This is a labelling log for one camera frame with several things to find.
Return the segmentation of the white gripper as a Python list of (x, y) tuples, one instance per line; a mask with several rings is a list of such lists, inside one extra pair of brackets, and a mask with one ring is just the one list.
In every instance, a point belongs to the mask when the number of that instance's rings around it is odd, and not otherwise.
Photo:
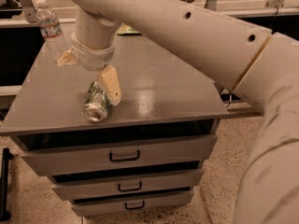
[(58, 66), (75, 65), (77, 62), (88, 71), (99, 71), (103, 69), (97, 78), (98, 85), (103, 90), (108, 100), (114, 105), (121, 101), (121, 87), (117, 70), (110, 65), (115, 51), (112, 45), (105, 49), (92, 49), (81, 43), (75, 36), (71, 35), (71, 50), (66, 51), (58, 59)]

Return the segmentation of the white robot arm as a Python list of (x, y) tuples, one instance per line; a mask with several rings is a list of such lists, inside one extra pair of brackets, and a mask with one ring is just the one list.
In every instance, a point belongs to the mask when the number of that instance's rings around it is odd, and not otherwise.
[(234, 224), (299, 224), (299, 44), (179, 0), (72, 0), (73, 54), (89, 70), (112, 57), (125, 23), (263, 114), (242, 175)]

